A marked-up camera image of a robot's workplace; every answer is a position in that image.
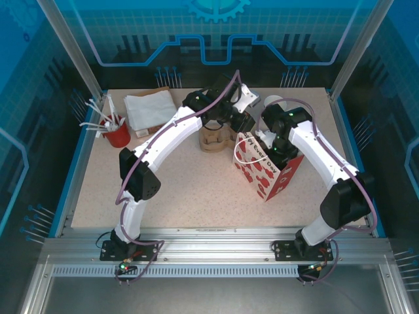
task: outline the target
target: white towel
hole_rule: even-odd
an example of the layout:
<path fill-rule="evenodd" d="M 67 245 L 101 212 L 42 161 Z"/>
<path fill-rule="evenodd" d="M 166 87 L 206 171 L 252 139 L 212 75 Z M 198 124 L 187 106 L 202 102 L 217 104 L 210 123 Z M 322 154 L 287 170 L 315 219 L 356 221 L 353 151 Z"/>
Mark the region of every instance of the white towel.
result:
<path fill-rule="evenodd" d="M 176 106 L 168 90 L 141 97 L 126 96 L 124 102 L 134 131 L 165 124 L 176 113 Z"/>

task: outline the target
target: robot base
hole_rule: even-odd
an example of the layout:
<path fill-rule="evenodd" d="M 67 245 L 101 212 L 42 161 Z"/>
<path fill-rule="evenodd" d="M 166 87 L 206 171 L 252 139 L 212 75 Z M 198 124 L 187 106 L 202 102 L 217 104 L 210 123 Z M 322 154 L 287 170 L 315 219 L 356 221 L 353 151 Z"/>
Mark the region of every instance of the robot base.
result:
<path fill-rule="evenodd" d="M 321 253 L 320 249 L 325 249 L 327 252 L 326 258 L 328 262 L 333 260 L 330 243 L 326 244 L 322 242 L 314 247 L 311 247 L 310 250 L 306 250 L 304 257 L 301 256 L 294 241 L 274 241 L 272 242 L 271 249 L 275 253 L 275 261 L 277 262 L 323 262 L 325 257 Z"/>
<path fill-rule="evenodd" d="M 134 262 L 148 262 L 153 257 L 155 251 L 157 249 L 154 245 L 135 245 L 135 249 L 133 249 L 134 253 L 136 254 L 133 258 Z M 118 246 L 114 241 L 107 240 L 102 243 L 102 249 L 100 253 L 99 259 L 102 261 L 111 261 L 111 262 L 120 262 L 125 258 L 128 258 L 127 251 Z"/>

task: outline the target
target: red and white gift bag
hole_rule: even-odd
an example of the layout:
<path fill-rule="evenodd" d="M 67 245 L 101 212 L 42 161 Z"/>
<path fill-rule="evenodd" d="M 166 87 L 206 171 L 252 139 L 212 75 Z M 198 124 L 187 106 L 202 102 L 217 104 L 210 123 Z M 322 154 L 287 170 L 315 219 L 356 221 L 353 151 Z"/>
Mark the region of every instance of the red and white gift bag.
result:
<path fill-rule="evenodd" d="M 242 141 L 236 149 L 237 159 L 241 162 L 252 162 L 265 156 L 263 149 L 250 133 L 239 133 L 236 144 L 246 138 L 248 140 Z M 233 157 L 233 164 L 244 174 L 258 195 L 267 201 L 288 185 L 303 158 L 304 155 L 300 155 L 290 160 L 282 171 L 267 157 L 254 164 L 241 164 Z"/>

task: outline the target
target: blue frame edge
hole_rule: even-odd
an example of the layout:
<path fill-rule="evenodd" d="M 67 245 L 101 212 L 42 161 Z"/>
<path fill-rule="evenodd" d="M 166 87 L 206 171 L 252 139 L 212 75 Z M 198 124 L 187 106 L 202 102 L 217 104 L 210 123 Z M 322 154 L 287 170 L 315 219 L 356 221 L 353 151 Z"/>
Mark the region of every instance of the blue frame edge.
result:
<path fill-rule="evenodd" d="M 89 108 L 84 121 L 90 121 L 92 114 L 93 114 L 93 110 Z M 58 202 L 57 210 L 55 212 L 54 220 L 52 221 L 52 225 L 51 225 L 51 229 L 48 234 L 48 237 L 54 237 L 58 228 L 60 227 L 61 216 L 66 215 L 66 213 L 64 213 L 64 205 L 65 205 L 65 201 L 67 199 L 68 193 L 69 193 L 71 181 L 73 180 L 73 177 L 74 177 L 74 172 L 76 170 L 77 163 L 79 162 L 81 149 L 82 149 L 82 146 L 86 138 L 86 134 L 87 134 L 87 130 L 86 130 L 87 127 L 88 126 L 83 126 L 80 132 L 79 140 L 77 141 L 77 146 L 74 151 L 73 159 L 70 164 L 67 178 L 65 179 L 63 191 L 61 193 L 60 200 Z"/>
<path fill-rule="evenodd" d="M 357 167 L 360 171 L 365 171 L 364 165 L 362 163 L 361 155 L 360 155 L 360 153 L 358 151 L 358 148 L 356 146 L 354 134 L 352 133 L 351 125 L 349 124 L 348 115 L 346 114 L 346 110 L 345 110 L 345 107 L 343 105 L 343 101 L 340 98 L 340 96 L 337 98 L 337 104 L 338 104 L 338 107 L 339 107 L 339 111 L 342 115 L 343 123 L 344 123 L 345 129 L 346 129 L 346 133 L 348 134 L 350 146 L 351 146 L 352 152 L 354 153 Z M 376 206 L 374 200 L 373 200 L 373 203 L 374 203 L 375 210 L 377 212 L 377 219 L 378 219 L 377 229 L 376 229 L 377 234 L 378 234 L 379 237 L 386 237 L 386 233 L 384 231 L 384 227 L 382 226 L 382 222 L 381 222 L 381 218 L 380 218 L 380 213 L 378 212 L 378 209 L 377 209 L 377 206 Z"/>

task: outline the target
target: speckled tabletop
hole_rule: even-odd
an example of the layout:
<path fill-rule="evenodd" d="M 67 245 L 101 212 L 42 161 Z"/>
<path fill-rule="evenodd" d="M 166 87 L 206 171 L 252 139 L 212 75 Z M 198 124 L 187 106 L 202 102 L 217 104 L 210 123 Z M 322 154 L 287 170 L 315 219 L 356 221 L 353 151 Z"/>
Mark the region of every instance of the speckled tabletop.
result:
<path fill-rule="evenodd" d="M 261 102 L 265 97 L 279 95 L 307 101 L 316 112 L 319 129 L 343 155 L 333 114 L 324 88 L 255 88 Z M 193 89 L 170 90 L 179 106 Z M 118 113 L 126 116 L 125 95 L 140 90 L 109 90 Z M 296 107 L 290 103 L 289 108 Z M 104 111 L 109 111 L 107 103 Z M 132 132 L 129 149 L 147 138 L 137 139 Z M 120 215 L 115 198 L 120 188 L 119 148 L 107 139 L 95 139 L 82 183 L 71 226 L 114 227 Z M 202 152 L 198 133 L 182 142 L 157 171 L 162 183 L 159 193 L 145 210 L 142 227 L 208 228 L 304 226 L 319 215 L 319 205 L 326 187 L 313 166 L 305 158 L 288 187 L 266 203 L 232 163 L 232 150 L 216 154 Z"/>

